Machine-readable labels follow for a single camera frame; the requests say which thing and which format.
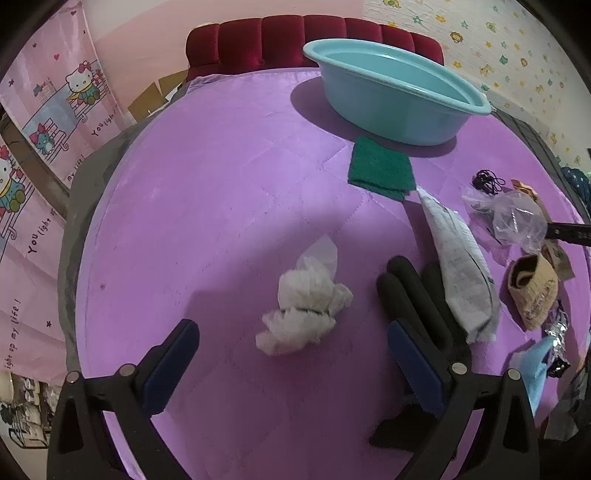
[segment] dark blue fabric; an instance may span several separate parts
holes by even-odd
[[[562,167],[560,170],[566,181],[579,194],[579,197],[581,197],[581,200],[587,207],[589,215],[591,215],[591,184],[589,184],[589,179],[578,168]]]
[[[199,347],[199,328],[187,322],[144,384],[142,411],[152,416],[161,413]]]
[[[421,408],[439,418],[446,408],[443,384],[413,340],[396,321],[388,326],[388,348]]]

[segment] hello kitty print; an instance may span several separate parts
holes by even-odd
[[[56,289],[63,230],[0,137],[0,368],[57,383],[66,373]]]
[[[126,127],[80,0],[69,0],[29,39],[0,80],[0,103],[66,186],[85,158]]]

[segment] light blue plastic basin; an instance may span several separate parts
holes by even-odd
[[[350,38],[304,45],[320,66],[332,107],[358,127],[411,145],[439,145],[491,104],[438,63],[401,48]]]

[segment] crumpled white tissue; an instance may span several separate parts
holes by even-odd
[[[319,343],[335,324],[335,315],[353,301],[342,283],[334,284],[337,248],[321,237],[279,278],[279,310],[262,316],[268,330],[256,334],[256,347],[267,355],[297,352]]]

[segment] pink wall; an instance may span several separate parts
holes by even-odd
[[[187,68],[187,35],[202,23],[280,14],[359,18],[363,14],[363,0],[160,2],[149,0],[155,6],[146,10],[147,0],[126,0],[123,9],[111,8],[115,6],[112,0],[85,1],[90,34],[122,107],[127,107],[152,82]]]

